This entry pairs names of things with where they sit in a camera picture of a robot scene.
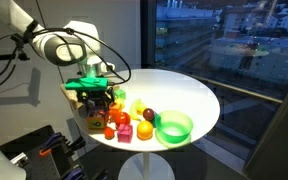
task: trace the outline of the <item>white round table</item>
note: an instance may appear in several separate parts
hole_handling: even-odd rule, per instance
[[[122,77],[128,76],[128,71],[118,72]],[[133,138],[131,143],[117,141],[117,132],[112,140],[105,139],[102,131],[90,130],[86,124],[84,107],[73,109],[73,114],[79,128],[89,136],[108,146],[128,151],[142,152],[128,159],[121,168],[119,179],[175,179],[169,164],[160,156],[149,153],[165,151],[192,143],[216,124],[220,106],[214,93],[201,82],[186,75],[158,70],[134,69],[131,79],[120,85],[126,92],[124,112],[129,113],[131,104],[138,98],[156,113],[165,110],[177,110],[188,115],[194,124],[190,136],[179,144],[161,143],[156,139],[155,129],[150,140],[142,141],[137,138],[136,127],[139,121],[132,120]]]

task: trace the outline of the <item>table pedestal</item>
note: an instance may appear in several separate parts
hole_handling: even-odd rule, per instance
[[[175,180],[171,166],[154,153],[138,153],[122,166],[119,180]]]

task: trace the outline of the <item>green bowl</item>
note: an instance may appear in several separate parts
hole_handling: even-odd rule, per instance
[[[180,111],[163,111],[155,118],[156,131],[169,143],[180,143],[187,139],[193,129],[193,121]]]

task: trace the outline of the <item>orange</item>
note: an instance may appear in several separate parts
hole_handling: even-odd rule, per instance
[[[153,125],[149,121],[141,121],[137,125],[137,137],[140,140],[148,140],[153,136]]]

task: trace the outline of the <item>window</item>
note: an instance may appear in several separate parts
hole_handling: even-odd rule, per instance
[[[285,26],[284,19],[272,19],[276,27],[273,23],[265,27],[270,3],[259,13],[256,6],[254,11],[243,7],[246,1],[231,2],[234,6],[226,1],[201,1],[194,8],[185,1],[182,8],[166,7],[166,2],[145,2],[153,11],[147,16],[157,12],[165,16],[150,18],[155,23],[152,26],[143,25],[147,27],[142,29],[146,34],[142,42],[143,67],[174,70],[197,80],[216,82],[207,86],[214,90],[222,111],[214,130],[205,138],[247,162],[288,93],[288,32],[281,27]],[[216,9],[223,11],[215,15]],[[237,12],[245,21],[234,18]],[[185,39],[180,44],[166,42],[165,53],[176,52],[178,56],[163,59],[165,63],[155,59],[161,38],[155,33],[155,25],[160,23],[168,27],[168,38]],[[232,29],[234,25],[243,30]]]

